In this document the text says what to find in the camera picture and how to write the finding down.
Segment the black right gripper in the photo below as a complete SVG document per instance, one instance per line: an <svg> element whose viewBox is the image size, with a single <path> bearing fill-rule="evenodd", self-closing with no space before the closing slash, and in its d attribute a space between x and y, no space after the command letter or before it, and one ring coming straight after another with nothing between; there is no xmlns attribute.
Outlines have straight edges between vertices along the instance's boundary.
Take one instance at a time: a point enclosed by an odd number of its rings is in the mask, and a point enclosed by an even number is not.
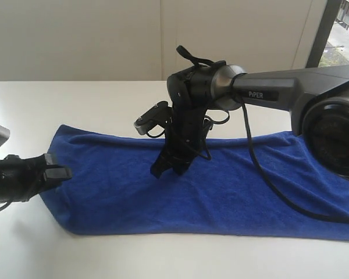
<svg viewBox="0 0 349 279"><path fill-rule="evenodd" d="M155 178L159 179L169 169L179 176L183 175L196 157L211 159L206 145L211 121L206 117L206 112L207 108L202 106L172 106L165 126L165 144L150 168Z"/></svg>

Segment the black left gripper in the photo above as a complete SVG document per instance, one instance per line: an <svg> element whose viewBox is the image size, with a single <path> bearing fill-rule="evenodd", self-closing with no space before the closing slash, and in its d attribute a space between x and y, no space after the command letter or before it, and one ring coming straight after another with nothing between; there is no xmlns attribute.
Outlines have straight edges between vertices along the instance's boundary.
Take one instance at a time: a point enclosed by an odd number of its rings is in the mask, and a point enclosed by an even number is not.
<svg viewBox="0 0 349 279"><path fill-rule="evenodd" d="M21 159L8 155L0 160L0 203L25 202L37 195L47 182L62 182L72 178L72 171L65 166L56 166L56 155L44 155Z"/></svg>

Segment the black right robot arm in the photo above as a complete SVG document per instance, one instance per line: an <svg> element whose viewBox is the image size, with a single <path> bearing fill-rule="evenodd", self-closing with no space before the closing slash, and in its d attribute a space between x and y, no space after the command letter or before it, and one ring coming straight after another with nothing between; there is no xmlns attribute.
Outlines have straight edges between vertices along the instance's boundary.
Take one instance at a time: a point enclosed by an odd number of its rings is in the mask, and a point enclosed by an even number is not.
<svg viewBox="0 0 349 279"><path fill-rule="evenodd" d="M236 65L193 66L168 77L172 107L155 177L183 174L205 149L208 110L244 105L287 111L291 130L326 169L349 180L349 65L246 73Z"/></svg>

